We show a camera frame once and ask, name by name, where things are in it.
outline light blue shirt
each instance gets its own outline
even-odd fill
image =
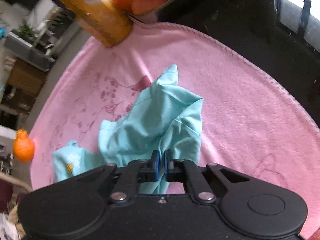
[[[201,146],[202,103],[203,98],[178,86],[177,66],[171,65],[151,87],[139,94],[127,115],[116,122],[102,121],[98,140],[100,154],[93,161],[92,157],[95,158],[95,155],[87,151],[81,153],[83,160],[78,163],[81,163],[83,170],[74,170],[72,174],[77,175],[95,168],[92,162],[102,165],[101,157],[105,163],[116,163],[119,167],[124,167],[132,160],[150,159],[153,150],[160,151],[161,160],[163,152],[169,149],[174,159],[188,159],[197,163]],[[66,163],[62,161],[61,154],[57,154],[62,149],[53,153],[58,181],[71,176],[69,173],[65,177],[65,172],[63,176],[58,174],[62,173],[61,164]],[[66,159],[67,156],[68,153],[65,152],[63,158]],[[169,184],[165,180],[163,161],[160,167],[159,181],[143,183],[140,192],[166,192]]]

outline wooden cabinet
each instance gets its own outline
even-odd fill
[[[46,74],[27,62],[17,59],[14,64],[7,85],[11,85],[36,97],[46,80]]]

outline white cloth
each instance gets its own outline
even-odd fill
[[[19,240],[14,224],[8,221],[8,215],[0,213],[0,240]]]

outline fruit bowl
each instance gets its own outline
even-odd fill
[[[145,23],[168,22],[178,18],[191,8],[199,4],[202,0],[168,0],[156,10],[141,16],[128,14],[131,17]]]

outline green plant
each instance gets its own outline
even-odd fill
[[[20,37],[23,37],[23,38],[35,36],[35,32],[30,27],[30,25],[28,25],[25,19],[22,19],[22,25],[19,25],[18,32],[20,34]]]

